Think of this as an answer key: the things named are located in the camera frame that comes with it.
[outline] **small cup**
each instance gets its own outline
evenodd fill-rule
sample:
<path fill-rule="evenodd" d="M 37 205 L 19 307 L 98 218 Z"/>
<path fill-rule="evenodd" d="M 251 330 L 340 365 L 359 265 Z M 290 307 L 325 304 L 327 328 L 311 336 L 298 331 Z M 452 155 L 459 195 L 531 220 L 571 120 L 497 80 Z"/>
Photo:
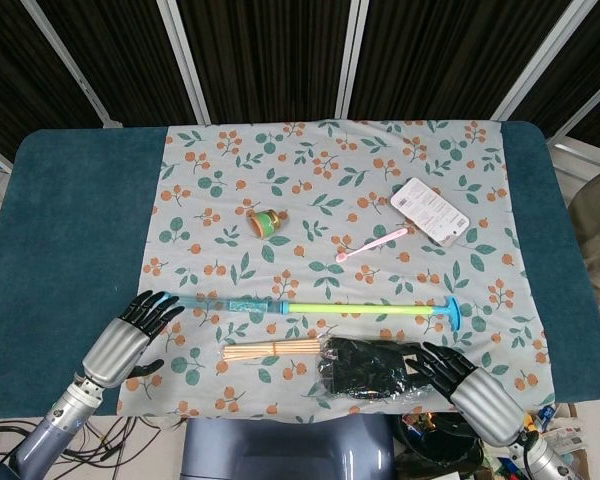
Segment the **small cup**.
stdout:
<path fill-rule="evenodd" d="M 260 238 L 266 238 L 280 228 L 280 217 L 275 210 L 265 210 L 249 216 L 251 228 Z"/>

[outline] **pink toothbrush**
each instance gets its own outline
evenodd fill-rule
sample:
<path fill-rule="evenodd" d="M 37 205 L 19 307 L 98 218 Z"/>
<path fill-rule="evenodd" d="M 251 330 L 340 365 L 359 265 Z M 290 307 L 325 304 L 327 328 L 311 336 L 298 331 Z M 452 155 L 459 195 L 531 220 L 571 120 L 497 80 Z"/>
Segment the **pink toothbrush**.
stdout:
<path fill-rule="evenodd" d="M 365 250 L 369 250 L 371 248 L 377 247 L 378 245 L 382 245 L 383 243 L 387 243 L 387 242 L 390 242 L 391 240 L 395 240 L 398 237 L 406 235 L 407 232 L 408 232 L 408 230 L 406 228 L 401 228 L 400 230 L 396 230 L 395 232 L 389 233 L 389 234 L 385 235 L 384 237 L 380 237 L 379 239 L 374 240 L 373 242 L 367 243 L 364 247 L 361 247 L 358 250 L 354 250 L 351 253 L 345 253 L 345 252 L 339 253 L 338 255 L 336 255 L 336 262 L 342 263 L 347 258 L 351 257 L 352 255 L 356 255 L 360 252 L 364 252 Z"/>

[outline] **floral tablecloth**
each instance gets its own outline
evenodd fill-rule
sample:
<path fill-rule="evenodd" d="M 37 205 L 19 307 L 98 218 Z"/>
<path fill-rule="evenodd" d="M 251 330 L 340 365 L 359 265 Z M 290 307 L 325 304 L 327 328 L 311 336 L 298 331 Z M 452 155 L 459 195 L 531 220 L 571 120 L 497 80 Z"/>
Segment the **floral tablecloth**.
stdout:
<path fill-rule="evenodd" d="M 410 177 L 471 220 L 443 249 L 389 204 Z M 275 209 L 282 227 L 258 239 L 247 215 Z M 337 264 L 402 226 L 409 234 Z M 222 361 L 223 345 L 339 335 L 423 341 L 464 352 L 523 407 L 553 400 L 549 355 L 519 250 L 500 124 L 326 120 L 169 128 L 139 291 L 205 299 L 147 349 L 154 375 L 128 380 L 122 415 L 227 416 L 313 422 L 357 412 L 449 409 L 431 389 L 395 400 L 330 397 L 313 356 Z M 444 317 L 259 315 L 215 311 L 243 295 L 323 303 L 444 304 Z"/>

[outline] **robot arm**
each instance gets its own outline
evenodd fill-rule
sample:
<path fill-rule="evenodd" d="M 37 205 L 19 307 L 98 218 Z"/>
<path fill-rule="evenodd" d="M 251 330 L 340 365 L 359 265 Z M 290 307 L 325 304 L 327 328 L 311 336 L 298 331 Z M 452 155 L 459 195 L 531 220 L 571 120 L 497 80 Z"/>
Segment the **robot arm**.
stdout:
<path fill-rule="evenodd" d="M 485 442 L 509 447 L 511 458 L 524 468 L 530 480 L 577 480 L 568 467 L 540 437 L 524 427 L 524 411 L 486 370 L 476 367 L 448 347 L 423 343 L 415 347 L 420 361 L 406 360 L 425 375 Z"/>
<path fill-rule="evenodd" d="M 77 377 L 23 441 L 10 467 L 23 480 L 41 479 L 67 448 L 74 435 L 102 403 L 102 392 L 126 378 L 153 373 L 162 360 L 136 367 L 147 346 L 184 307 L 171 308 L 178 297 L 146 291 L 138 295 L 102 332 L 82 361 L 84 378 Z"/>

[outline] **bundle of wooden sticks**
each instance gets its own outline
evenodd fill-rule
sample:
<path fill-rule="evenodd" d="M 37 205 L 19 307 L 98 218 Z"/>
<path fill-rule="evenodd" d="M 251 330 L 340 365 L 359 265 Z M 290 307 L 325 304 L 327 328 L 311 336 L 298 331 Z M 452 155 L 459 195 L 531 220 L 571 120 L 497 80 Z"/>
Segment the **bundle of wooden sticks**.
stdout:
<path fill-rule="evenodd" d="M 227 362 L 231 362 L 273 355 L 317 355 L 320 351 L 320 341 L 315 338 L 309 338 L 306 340 L 227 345 L 222 352 L 222 358 Z"/>

